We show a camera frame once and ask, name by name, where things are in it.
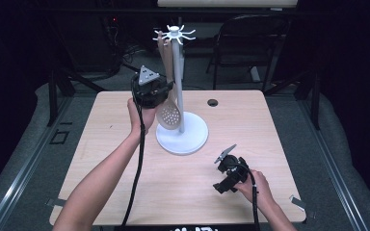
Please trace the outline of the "person's right hand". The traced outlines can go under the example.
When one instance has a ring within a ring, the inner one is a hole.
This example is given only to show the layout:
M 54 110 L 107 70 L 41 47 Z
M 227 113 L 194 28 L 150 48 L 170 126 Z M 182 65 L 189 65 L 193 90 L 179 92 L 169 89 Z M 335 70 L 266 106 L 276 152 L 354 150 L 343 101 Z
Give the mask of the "person's right hand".
M 252 169 L 251 175 L 254 178 L 255 184 L 253 184 L 251 182 L 251 178 L 248 177 L 244 183 L 237 183 L 234 188 L 238 190 L 249 202 L 253 202 L 253 189 L 255 185 L 257 193 L 257 207 L 260 211 L 264 211 L 274 202 L 269 183 L 261 171 Z

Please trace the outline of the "beige skimmer spoon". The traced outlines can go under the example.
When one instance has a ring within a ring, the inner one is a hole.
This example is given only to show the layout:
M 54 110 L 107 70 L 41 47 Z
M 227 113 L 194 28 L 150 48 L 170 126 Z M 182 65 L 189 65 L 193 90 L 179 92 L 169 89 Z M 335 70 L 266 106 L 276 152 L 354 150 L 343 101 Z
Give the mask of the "beige skimmer spoon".
M 157 36 L 157 44 L 164 67 L 165 57 L 163 44 L 166 41 L 171 42 L 168 38 L 163 38 L 162 33 L 159 32 Z M 163 105 L 158 108 L 156 117 L 159 124 L 167 130 L 174 130 L 178 128 L 181 122 L 181 114 L 178 106 L 176 105 L 176 102 L 173 103 L 169 98 L 165 100 Z

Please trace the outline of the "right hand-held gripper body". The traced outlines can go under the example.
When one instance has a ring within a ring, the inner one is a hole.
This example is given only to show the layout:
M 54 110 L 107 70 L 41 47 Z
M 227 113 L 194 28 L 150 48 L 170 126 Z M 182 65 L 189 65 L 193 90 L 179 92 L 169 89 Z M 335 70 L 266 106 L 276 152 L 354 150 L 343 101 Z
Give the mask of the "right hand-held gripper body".
M 235 147 L 236 145 L 233 144 L 225 149 L 215 160 L 215 164 L 218 164 L 217 170 L 226 174 L 226 178 L 216 183 L 215 187 L 234 187 L 237 183 L 247 180 L 249 166 L 246 161 L 242 157 L 236 158 L 230 154 Z

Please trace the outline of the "grey metal floor rail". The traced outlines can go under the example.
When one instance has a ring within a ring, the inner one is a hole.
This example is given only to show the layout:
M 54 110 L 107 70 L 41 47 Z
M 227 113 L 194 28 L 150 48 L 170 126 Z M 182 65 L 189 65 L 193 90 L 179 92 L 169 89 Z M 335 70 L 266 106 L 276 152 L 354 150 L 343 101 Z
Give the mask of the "grey metal floor rail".
M 356 202 L 350 193 L 347 184 L 344 181 L 344 178 L 339 170 L 338 165 L 336 164 L 330 148 L 323 136 L 321 129 L 317 130 L 313 124 L 310 117 L 310 108 L 306 102 L 299 100 L 298 106 L 304 115 L 305 121 L 311 131 L 313 137 L 315 138 L 320 150 L 321 150 L 321 159 L 324 163 L 324 166 L 327 170 L 329 178 L 334 186 L 334 189 L 337 193 L 339 201 L 348 217 L 349 222 L 351 223 L 354 231 L 369 231 L 365 220 L 363 219 Z
M 0 231 L 33 176 L 43 149 L 54 134 L 57 121 L 66 113 L 71 101 L 70 97 L 61 100 L 58 115 L 48 126 L 49 103 L 46 99 L 38 100 L 26 130 L 0 174 Z

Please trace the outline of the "black folding chair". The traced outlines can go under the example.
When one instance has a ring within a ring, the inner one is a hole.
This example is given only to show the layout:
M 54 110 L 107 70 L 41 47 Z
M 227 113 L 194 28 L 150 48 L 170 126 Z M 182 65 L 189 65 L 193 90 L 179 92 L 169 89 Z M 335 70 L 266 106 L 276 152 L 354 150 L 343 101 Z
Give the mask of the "black folding chair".
M 217 88 L 220 67 L 265 66 L 262 90 L 266 89 L 278 40 L 289 20 L 280 15 L 243 14 L 230 18 L 215 36 L 213 55 L 206 73 L 214 66 L 213 89 Z

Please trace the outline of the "black metal frame stand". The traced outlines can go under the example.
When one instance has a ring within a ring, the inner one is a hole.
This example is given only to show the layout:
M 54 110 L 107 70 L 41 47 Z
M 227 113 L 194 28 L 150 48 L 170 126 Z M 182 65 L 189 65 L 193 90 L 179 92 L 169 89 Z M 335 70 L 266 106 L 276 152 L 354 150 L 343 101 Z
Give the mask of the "black metal frame stand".
M 305 100 L 311 94 L 310 104 L 310 121 L 316 130 L 320 129 L 319 125 L 319 104 L 320 104 L 320 84 L 321 78 L 315 70 L 305 70 L 300 74 L 293 76 L 287 80 L 276 84 L 268 90 L 264 91 L 266 96 L 277 93 L 285 89 L 294 82 L 298 82 L 299 86 L 294 92 L 294 97 L 297 100 Z
M 54 124 L 58 117 L 58 93 L 60 90 L 63 96 L 72 97 L 76 93 L 76 89 L 71 84 L 71 81 L 77 81 L 84 86 L 96 92 L 105 91 L 101 86 L 93 83 L 89 79 L 67 68 L 54 69 L 48 75 L 48 94 L 49 94 L 49 120 L 47 126 Z

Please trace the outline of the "dark equipment rack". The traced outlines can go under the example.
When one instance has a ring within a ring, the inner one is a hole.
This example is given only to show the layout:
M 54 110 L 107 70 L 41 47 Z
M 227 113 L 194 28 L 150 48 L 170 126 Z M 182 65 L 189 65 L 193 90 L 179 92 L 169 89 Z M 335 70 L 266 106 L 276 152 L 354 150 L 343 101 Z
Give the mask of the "dark equipment rack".
M 115 0 L 95 0 L 95 4 L 100 9 L 113 9 Z M 109 76 L 116 75 L 122 65 L 124 50 L 119 40 L 119 21 L 115 15 L 103 14 L 99 17 L 105 40 L 111 52 L 111 64 L 107 69 Z

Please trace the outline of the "beige solid spatula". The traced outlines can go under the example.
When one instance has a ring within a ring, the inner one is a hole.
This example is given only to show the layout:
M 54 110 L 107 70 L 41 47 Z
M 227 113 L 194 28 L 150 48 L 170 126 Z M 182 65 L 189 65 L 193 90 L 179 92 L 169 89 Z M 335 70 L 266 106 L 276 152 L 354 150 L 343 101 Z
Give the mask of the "beige solid spatula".
M 175 103 L 176 102 L 176 84 L 174 81 L 174 74 L 173 74 L 172 44 L 169 41 L 166 41 L 163 44 L 163 48 L 164 48 L 165 69 L 166 69 L 167 81 L 172 85 L 169 98 L 173 103 Z

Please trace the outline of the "white utensil hook stand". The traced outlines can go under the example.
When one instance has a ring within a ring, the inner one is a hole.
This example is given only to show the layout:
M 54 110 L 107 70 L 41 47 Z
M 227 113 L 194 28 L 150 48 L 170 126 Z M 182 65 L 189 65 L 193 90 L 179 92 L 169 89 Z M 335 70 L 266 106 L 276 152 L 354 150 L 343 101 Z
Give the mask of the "white utensil hook stand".
M 183 40 L 192 40 L 190 35 L 195 32 L 184 32 L 184 26 L 167 26 L 167 32 L 161 32 L 164 39 L 169 39 L 172 44 L 173 74 L 176 84 L 176 105 L 181 114 L 181 122 L 178 128 L 167 130 L 160 124 L 156 129 L 156 139 L 168 152 L 178 156 L 186 156 L 201 149 L 208 139 L 208 127 L 206 122 L 198 115 L 184 110 L 182 93 L 182 78 L 184 57 L 182 54 Z

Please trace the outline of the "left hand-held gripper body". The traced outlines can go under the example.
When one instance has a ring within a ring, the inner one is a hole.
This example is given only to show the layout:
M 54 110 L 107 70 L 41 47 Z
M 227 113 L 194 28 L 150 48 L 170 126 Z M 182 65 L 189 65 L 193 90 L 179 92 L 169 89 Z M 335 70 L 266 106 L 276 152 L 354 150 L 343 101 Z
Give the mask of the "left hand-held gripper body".
M 143 108 L 155 108 L 162 104 L 167 89 L 165 77 L 144 65 L 136 72 L 131 82 L 131 92 L 135 102 Z

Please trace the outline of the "grey metal table bracket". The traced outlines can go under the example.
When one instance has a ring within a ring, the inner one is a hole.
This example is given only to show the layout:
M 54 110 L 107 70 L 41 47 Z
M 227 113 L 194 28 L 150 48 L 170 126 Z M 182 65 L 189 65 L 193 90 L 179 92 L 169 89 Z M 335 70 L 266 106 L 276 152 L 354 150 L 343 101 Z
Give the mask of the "grey metal table bracket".
M 60 198 L 48 198 L 45 204 L 50 207 L 55 207 L 55 206 L 63 207 L 66 204 L 66 201 Z
M 307 218 L 315 218 L 316 217 L 316 213 L 311 211 L 311 210 L 308 210 L 306 208 L 306 204 L 303 201 L 301 201 L 298 197 L 296 197 L 294 194 L 292 194 L 289 197 L 289 199 L 290 199 L 292 204 L 296 205 L 300 210 L 305 212 L 305 215 L 306 215 Z

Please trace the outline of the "person's left hand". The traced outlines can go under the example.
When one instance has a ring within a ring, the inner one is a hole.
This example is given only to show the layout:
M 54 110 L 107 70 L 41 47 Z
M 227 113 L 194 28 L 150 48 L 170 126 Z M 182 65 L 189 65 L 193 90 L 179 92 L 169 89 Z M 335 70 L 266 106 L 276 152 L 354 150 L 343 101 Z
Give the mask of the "person's left hand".
M 139 110 L 132 98 L 129 98 L 127 101 L 127 109 L 131 123 L 131 134 L 139 135 L 142 130 L 147 132 L 153 124 L 156 109 Z

